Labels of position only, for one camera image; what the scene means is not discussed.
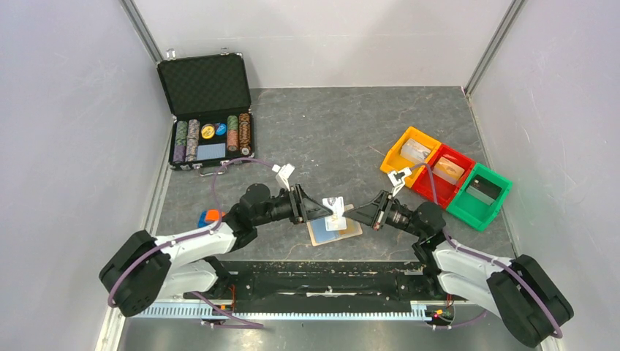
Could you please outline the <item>beige leather card holder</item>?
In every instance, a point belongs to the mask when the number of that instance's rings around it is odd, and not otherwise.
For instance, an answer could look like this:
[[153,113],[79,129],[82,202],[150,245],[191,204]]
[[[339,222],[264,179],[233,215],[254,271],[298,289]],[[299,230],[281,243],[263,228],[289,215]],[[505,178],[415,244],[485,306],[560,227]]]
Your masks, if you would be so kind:
[[363,234],[360,223],[345,218],[347,227],[343,230],[327,230],[324,219],[315,219],[307,224],[312,246],[320,246]]

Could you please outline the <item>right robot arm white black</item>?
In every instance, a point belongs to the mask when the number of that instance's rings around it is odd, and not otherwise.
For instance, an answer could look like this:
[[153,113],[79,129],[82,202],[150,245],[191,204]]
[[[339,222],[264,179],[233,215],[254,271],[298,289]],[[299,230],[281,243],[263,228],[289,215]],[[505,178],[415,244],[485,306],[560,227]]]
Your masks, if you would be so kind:
[[522,254],[491,256],[460,244],[446,233],[442,209],[425,201],[416,209],[381,191],[371,202],[346,210],[344,217],[374,230],[394,227],[417,237],[412,245],[424,264],[422,287],[431,298],[455,295],[500,318],[527,347],[548,337],[561,338],[561,327],[574,309],[542,266]]

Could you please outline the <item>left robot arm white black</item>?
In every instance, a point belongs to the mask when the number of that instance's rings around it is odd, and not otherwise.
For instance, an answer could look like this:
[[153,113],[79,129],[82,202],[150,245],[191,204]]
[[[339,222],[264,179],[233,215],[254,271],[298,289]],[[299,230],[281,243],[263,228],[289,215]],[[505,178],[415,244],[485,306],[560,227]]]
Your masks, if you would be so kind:
[[196,292],[220,298],[230,288],[230,275],[217,255],[251,243],[260,225],[285,219],[304,224],[332,213],[298,184],[276,196],[266,185],[252,184],[220,222],[158,238],[146,230],[133,233],[104,265],[99,280],[109,293],[110,306],[125,317],[174,295]]

